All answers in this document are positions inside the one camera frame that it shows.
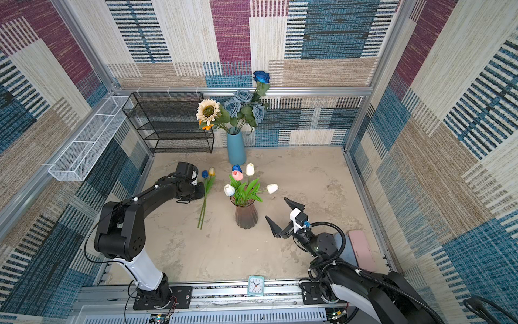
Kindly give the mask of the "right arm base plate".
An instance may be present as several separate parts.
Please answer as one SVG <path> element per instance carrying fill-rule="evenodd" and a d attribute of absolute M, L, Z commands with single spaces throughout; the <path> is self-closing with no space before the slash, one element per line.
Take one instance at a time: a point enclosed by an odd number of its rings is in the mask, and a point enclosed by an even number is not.
<path fill-rule="evenodd" d="M 303 278 L 298 282 L 302 291 L 302 299 L 305 305 L 321 305 L 325 302 L 322 299 L 322 292 L 319 283 Z"/>

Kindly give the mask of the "white tulip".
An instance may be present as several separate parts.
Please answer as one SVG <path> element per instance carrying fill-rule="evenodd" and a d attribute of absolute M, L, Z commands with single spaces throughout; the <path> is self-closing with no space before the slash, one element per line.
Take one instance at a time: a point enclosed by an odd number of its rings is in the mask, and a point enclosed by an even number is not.
<path fill-rule="evenodd" d="M 260 187 L 260 183 L 257 183 L 254 187 L 250 186 L 247 198 L 248 200 L 263 202 L 263 199 L 260 196 L 262 193 L 273 194 L 276 193 L 276 191 L 278 190 L 279 186 L 277 184 L 269 184 L 264 190 L 262 190 Z"/>
<path fill-rule="evenodd" d="M 239 184 L 237 186 L 232 186 L 231 184 L 227 184 L 224 187 L 224 193 L 231 199 L 231 202 L 235 206 L 242 206 L 245 203 L 244 196 L 244 187 L 245 184 Z"/>
<path fill-rule="evenodd" d="M 253 163 L 248 163 L 245 169 L 246 175 L 246 187 L 244 189 L 244 203 L 247 205 L 250 200 L 249 195 L 253 192 L 254 187 L 256 186 L 256 180 L 252 179 L 252 176 L 255 174 L 255 167 Z"/>

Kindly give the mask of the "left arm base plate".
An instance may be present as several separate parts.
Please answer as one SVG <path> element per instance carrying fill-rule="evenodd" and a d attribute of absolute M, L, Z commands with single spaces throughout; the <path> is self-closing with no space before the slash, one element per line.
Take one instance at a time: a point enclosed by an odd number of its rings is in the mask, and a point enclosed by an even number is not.
<path fill-rule="evenodd" d="M 137 290 L 132 309 L 135 311 L 154 311 L 164 309 L 188 309 L 192 297 L 191 286 L 170 286 L 164 297 L 152 292 Z"/>

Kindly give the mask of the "cream sunflower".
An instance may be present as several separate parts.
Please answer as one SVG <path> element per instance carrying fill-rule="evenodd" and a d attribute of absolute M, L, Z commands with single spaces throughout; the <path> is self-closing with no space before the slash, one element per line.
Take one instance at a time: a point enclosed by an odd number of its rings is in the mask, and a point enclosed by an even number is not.
<path fill-rule="evenodd" d="M 204 99 L 198 104 L 196 118 L 199 121 L 214 124 L 221 113 L 221 105 L 213 99 Z"/>

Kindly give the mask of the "orange marigold flower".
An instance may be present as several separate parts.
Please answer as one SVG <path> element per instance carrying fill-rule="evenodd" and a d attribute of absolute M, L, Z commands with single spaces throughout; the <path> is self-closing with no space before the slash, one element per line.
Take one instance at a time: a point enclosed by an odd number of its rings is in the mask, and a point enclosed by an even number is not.
<path fill-rule="evenodd" d="M 213 128 L 214 124 L 208 123 L 207 121 L 199 121 L 199 128 L 201 130 L 211 130 Z"/>

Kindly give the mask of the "bright blue rose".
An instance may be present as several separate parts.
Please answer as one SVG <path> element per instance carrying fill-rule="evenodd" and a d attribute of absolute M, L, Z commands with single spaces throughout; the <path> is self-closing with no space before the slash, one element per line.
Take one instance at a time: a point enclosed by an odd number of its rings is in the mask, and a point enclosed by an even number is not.
<path fill-rule="evenodd" d="M 253 73 L 253 81 L 256 82 L 256 93 L 264 97 L 270 89 L 270 74 L 265 71 L 255 71 Z"/>

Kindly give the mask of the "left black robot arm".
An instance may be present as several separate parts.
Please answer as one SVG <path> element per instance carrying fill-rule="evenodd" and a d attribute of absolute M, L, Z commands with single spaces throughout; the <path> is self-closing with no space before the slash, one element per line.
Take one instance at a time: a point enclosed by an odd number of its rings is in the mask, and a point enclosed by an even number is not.
<path fill-rule="evenodd" d="M 140 309 L 164 309 L 174 301 L 169 279 L 158 270 L 145 250 L 145 218 L 164 203 L 190 203 L 205 195 L 197 181 L 198 168 L 179 162 L 176 170 L 159 178 L 153 186 L 121 202 L 107 202 L 101 210 L 94 249 L 119 263 L 136 282 Z"/>

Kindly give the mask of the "pale blue rose bouquet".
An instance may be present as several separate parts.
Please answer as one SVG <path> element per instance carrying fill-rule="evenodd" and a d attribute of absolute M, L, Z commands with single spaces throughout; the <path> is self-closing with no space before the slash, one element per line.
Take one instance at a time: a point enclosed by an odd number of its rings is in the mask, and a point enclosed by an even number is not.
<path fill-rule="evenodd" d="M 257 91 L 238 90 L 221 104 L 214 125 L 230 135 L 239 134 L 244 126 L 249 126 L 253 132 L 264 121 L 268 107 Z"/>

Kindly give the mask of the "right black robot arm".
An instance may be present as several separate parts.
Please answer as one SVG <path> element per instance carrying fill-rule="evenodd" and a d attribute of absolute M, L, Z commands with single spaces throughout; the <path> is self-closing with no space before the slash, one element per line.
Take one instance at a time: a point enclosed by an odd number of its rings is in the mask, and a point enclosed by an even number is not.
<path fill-rule="evenodd" d="M 288 198 L 285 202 L 291 209 L 288 224 L 281 228 L 270 217 L 267 223 L 275 238 L 294 239 L 314 258 L 307 278 L 318 286 L 324 302 L 347 302 L 378 323 L 443 322 L 401 274 L 375 273 L 342 259 L 347 243 L 339 226 L 326 221 L 311 223 L 304 205 Z"/>

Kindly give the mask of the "pink tulip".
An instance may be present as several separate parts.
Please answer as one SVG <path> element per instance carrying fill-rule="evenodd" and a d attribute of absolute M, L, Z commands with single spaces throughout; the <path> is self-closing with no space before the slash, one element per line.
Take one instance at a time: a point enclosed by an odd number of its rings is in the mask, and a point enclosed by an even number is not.
<path fill-rule="evenodd" d="M 235 189 L 235 193 L 233 195 L 235 199 L 235 203 L 237 205 L 244 205 L 245 200 L 245 189 L 247 186 L 247 182 L 244 180 L 244 174 L 241 171 L 233 170 L 231 175 L 231 185 Z"/>

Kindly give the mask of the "dark blue tulip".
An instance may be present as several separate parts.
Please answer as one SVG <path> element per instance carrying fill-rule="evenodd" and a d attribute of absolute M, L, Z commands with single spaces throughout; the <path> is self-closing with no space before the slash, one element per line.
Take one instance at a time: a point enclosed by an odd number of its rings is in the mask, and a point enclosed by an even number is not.
<path fill-rule="evenodd" d="M 197 225 L 197 228 L 200 230 L 203 227 L 203 217 L 205 216 L 205 208 L 206 208 L 207 186 L 208 186 L 208 182 L 210 180 L 210 174 L 209 174 L 208 170 L 204 170 L 202 172 L 202 178 L 203 178 L 203 185 L 204 185 L 204 197 L 203 197 L 202 208 L 200 210 L 200 216 L 198 218 L 198 225 Z"/>

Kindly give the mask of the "teal ceramic vase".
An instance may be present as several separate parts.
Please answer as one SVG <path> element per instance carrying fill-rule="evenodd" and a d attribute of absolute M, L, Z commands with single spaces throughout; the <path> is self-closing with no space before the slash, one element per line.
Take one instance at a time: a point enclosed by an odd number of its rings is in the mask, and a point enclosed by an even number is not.
<path fill-rule="evenodd" d="M 246 162 L 245 144 L 242 133 L 227 134 L 227 153 L 230 164 L 243 165 Z"/>

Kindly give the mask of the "red ribbed glass vase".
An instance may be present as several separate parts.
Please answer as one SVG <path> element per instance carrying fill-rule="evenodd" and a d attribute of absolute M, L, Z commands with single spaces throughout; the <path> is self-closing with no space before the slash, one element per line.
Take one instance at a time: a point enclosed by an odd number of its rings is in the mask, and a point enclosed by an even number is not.
<path fill-rule="evenodd" d="M 230 198 L 232 204 L 235 206 L 235 221 L 236 224 L 242 228 L 249 230 L 258 223 L 258 212 L 254 206 L 255 200 L 250 199 L 245 205 L 238 205 L 235 197 Z"/>

